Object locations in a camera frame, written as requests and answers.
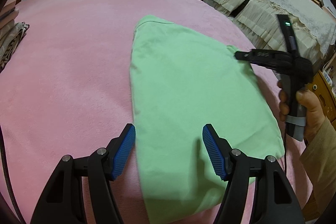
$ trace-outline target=hand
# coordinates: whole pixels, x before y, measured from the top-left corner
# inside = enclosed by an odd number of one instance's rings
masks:
[[[281,81],[278,82],[278,87],[282,89]],[[280,90],[279,99],[280,120],[284,122],[286,120],[287,114],[289,113],[289,106],[286,104],[287,94],[284,90]],[[320,130],[325,120],[320,100],[310,90],[299,90],[296,93],[296,100],[300,105],[303,105],[307,108],[307,123],[304,128],[304,136],[308,142],[311,142],[316,136],[317,132]]]

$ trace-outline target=black handle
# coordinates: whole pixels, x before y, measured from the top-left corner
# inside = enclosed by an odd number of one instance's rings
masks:
[[[262,172],[256,177],[250,224],[305,224],[299,201],[273,156],[263,160]]]
[[[93,213],[97,224],[123,224],[102,166],[102,161],[107,158],[108,153],[105,148],[100,148],[88,159],[87,170]]]
[[[250,162],[241,151],[238,156],[230,152],[230,156],[235,163],[235,170],[226,186],[222,204],[213,224],[240,224],[242,221],[249,187]]]
[[[281,75],[283,90],[287,94],[289,113],[286,119],[286,134],[292,138],[302,141],[306,125],[306,108],[296,100],[296,92],[305,87],[299,78],[288,75]]]
[[[65,155],[51,174],[35,207],[31,224],[86,224],[82,179],[74,159]]]

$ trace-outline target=metal screw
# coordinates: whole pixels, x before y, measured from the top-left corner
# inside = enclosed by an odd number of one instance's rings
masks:
[[[274,156],[267,156],[267,160],[270,162],[275,162],[277,159]]]
[[[232,149],[231,153],[235,156],[239,156],[242,152],[239,149]]]
[[[104,155],[106,153],[106,148],[99,148],[98,150],[97,150],[97,154],[98,155]]]
[[[62,157],[62,160],[65,161],[65,162],[69,161],[70,159],[71,159],[71,156],[70,156],[70,155],[64,155],[64,156]]]

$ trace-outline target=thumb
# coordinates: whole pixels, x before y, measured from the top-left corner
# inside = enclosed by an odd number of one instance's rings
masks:
[[[307,108],[308,111],[313,111],[320,106],[320,100],[310,90],[299,90],[296,92],[296,100],[300,105]]]

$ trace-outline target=blue gripper pad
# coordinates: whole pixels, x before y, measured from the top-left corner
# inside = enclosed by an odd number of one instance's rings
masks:
[[[202,137],[216,175],[220,176],[221,180],[226,180],[225,159],[207,126],[203,127]]]
[[[122,174],[125,164],[127,162],[127,158],[134,145],[134,142],[135,142],[135,127],[134,125],[131,125],[113,159],[113,170],[112,170],[113,180],[115,180],[119,175]]]

